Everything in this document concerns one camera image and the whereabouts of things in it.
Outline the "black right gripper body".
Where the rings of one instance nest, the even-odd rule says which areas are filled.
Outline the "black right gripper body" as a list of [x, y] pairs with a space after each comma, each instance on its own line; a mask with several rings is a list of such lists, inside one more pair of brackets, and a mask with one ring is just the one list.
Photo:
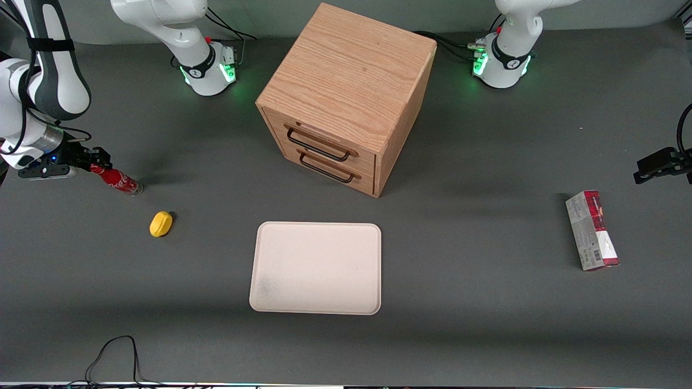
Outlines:
[[76, 162], [89, 161], [88, 149], [89, 148], [84, 147], [80, 142], [64, 141], [60, 143], [58, 148], [52, 150], [52, 152], [45, 153], [41, 157], [39, 169], [49, 167], [52, 165], [67, 165], [76, 167]]

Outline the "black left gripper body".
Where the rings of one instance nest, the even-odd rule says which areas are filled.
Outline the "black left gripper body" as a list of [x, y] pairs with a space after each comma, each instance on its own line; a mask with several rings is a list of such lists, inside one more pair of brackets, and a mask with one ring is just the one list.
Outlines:
[[670, 153], [672, 167], [669, 174], [672, 176], [685, 175], [689, 184], [692, 184], [691, 177], [691, 148], [683, 152], [673, 151]]

